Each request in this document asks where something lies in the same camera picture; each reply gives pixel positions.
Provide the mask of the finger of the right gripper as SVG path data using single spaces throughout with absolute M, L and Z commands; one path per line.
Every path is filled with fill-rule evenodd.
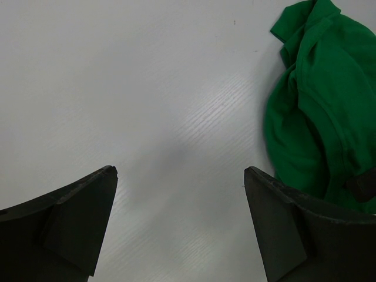
M 375 181 L 376 171 L 370 169 L 346 181 L 345 187 L 352 193 L 357 202 L 366 203 L 375 197 Z

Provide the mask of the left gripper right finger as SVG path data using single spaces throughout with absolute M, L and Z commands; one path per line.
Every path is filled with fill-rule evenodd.
M 256 167 L 244 186 L 268 281 L 375 281 L 375 216 L 286 186 Z

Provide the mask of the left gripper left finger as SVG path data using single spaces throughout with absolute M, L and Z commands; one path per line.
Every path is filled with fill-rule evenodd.
M 88 281 L 95 273 L 118 185 L 105 166 L 1 210 L 1 281 Z

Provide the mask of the green t shirt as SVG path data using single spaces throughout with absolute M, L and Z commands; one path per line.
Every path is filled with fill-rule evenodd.
M 286 67 L 264 121 L 276 178 L 311 196 L 374 214 L 347 180 L 375 167 L 375 34 L 331 1 L 284 9 L 271 33 Z

